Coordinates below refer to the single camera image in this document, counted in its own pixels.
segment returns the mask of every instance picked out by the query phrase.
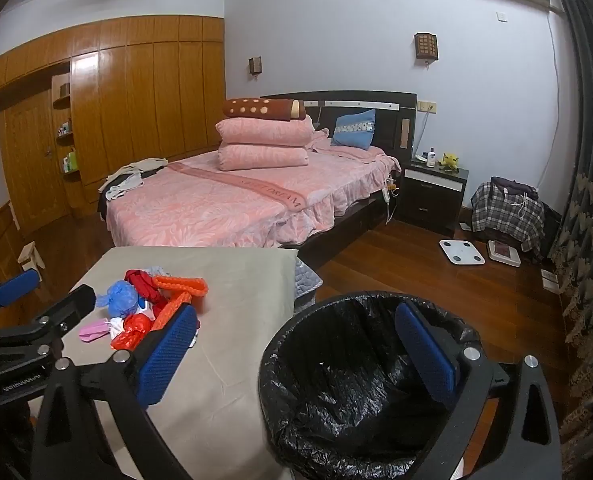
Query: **blue pillow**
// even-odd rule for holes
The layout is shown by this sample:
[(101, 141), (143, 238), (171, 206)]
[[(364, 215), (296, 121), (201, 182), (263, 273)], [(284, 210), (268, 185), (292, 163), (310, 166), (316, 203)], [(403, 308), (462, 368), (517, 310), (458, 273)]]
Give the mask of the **blue pillow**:
[(375, 126), (376, 110), (374, 108), (360, 114), (343, 115), (337, 119), (332, 145), (368, 150), (372, 144)]

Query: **blue gripper pad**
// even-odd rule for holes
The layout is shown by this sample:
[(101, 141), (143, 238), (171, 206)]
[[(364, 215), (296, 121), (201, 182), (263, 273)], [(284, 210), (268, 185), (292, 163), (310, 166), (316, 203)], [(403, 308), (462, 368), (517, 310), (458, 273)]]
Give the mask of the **blue gripper pad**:
[(38, 272), (26, 270), (0, 285), (0, 306), (8, 306), (38, 287)]
[(156, 404), (163, 398), (196, 335), (196, 310), (188, 304), (180, 306), (179, 310), (181, 309), (181, 313), (177, 312), (175, 317), (168, 321), (168, 324), (172, 325), (162, 329), (166, 333), (139, 370), (136, 399), (144, 408)]
[(404, 302), (396, 309), (394, 324), (432, 399), (441, 402), (446, 408), (452, 408), (456, 400), (457, 370), (434, 336), (412, 307)]

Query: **yellow stuffed toy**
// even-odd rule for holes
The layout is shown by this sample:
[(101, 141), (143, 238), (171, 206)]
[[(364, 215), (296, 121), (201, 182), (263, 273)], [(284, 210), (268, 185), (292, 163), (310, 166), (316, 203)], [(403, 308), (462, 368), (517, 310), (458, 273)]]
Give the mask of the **yellow stuffed toy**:
[(454, 153), (444, 153), (441, 166), (447, 166), (450, 170), (458, 170), (458, 157)]

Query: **bed frame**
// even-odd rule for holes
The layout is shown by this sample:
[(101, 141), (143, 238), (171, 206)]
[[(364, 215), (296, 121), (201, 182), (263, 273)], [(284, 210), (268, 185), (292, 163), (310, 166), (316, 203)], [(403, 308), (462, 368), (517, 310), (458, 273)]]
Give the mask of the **bed frame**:
[[(401, 167), (411, 158), (416, 124), (417, 95), (401, 92), (369, 90), (339, 90), (297, 92), (264, 96), (267, 99), (298, 99), (305, 102), (307, 112), (317, 129), (334, 132), (336, 119), (346, 114), (358, 114), (376, 108), (376, 127), (373, 146), (398, 159)], [(386, 214), (385, 201), (380, 191), (370, 198), (359, 200), (336, 217), (334, 227), (309, 237), (300, 245), (282, 247), (297, 249), (299, 258), (316, 270), (345, 249), (363, 233), (376, 227)]]

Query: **white bottle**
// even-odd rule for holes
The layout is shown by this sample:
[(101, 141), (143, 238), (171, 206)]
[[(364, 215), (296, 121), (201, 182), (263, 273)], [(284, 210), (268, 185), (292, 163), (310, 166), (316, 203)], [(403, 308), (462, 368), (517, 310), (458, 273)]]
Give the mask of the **white bottle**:
[(430, 148), (427, 154), (427, 167), (434, 168), (436, 165), (436, 153), (434, 152), (434, 148)]

